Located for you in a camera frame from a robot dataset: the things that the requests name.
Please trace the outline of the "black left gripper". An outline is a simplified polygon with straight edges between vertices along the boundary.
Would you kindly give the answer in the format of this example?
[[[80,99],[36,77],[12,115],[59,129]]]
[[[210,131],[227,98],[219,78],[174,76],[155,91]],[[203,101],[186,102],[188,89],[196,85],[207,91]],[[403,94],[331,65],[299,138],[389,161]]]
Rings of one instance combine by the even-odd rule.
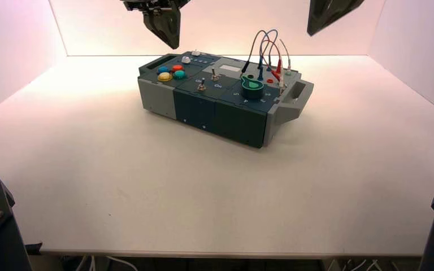
[[[177,49],[179,47],[179,9],[189,3],[189,0],[126,0],[122,3],[128,11],[147,11],[144,12],[144,24],[147,29],[170,48]]]

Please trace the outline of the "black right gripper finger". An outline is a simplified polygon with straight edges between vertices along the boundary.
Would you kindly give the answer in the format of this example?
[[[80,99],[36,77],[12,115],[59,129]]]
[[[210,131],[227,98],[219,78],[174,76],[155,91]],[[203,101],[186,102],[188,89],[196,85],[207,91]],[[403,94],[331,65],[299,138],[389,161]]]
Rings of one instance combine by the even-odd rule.
[[[338,1],[311,0],[309,17],[307,23],[307,33],[309,36],[317,34],[335,21],[337,14],[336,4]]]
[[[338,1],[338,3],[336,4],[337,14],[334,22],[336,22],[338,19],[342,18],[346,14],[358,8],[364,2],[364,0],[333,0],[333,1]]]

